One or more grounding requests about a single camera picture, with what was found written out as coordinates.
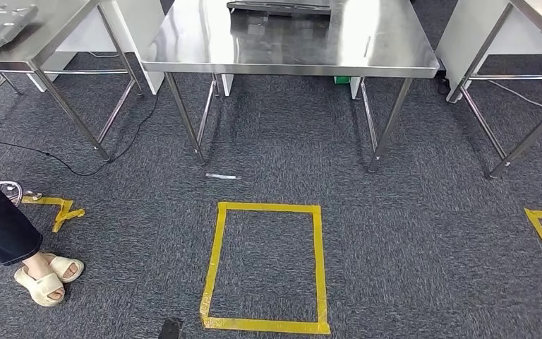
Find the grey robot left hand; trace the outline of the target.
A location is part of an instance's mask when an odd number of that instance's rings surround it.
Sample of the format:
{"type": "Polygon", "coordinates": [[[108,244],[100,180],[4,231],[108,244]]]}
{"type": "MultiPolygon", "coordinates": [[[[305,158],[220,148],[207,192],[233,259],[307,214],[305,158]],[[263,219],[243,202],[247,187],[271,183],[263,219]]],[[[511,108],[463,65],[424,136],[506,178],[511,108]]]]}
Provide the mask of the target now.
{"type": "Polygon", "coordinates": [[[185,339],[183,320],[179,318],[165,319],[159,332],[158,339],[185,339]]]}

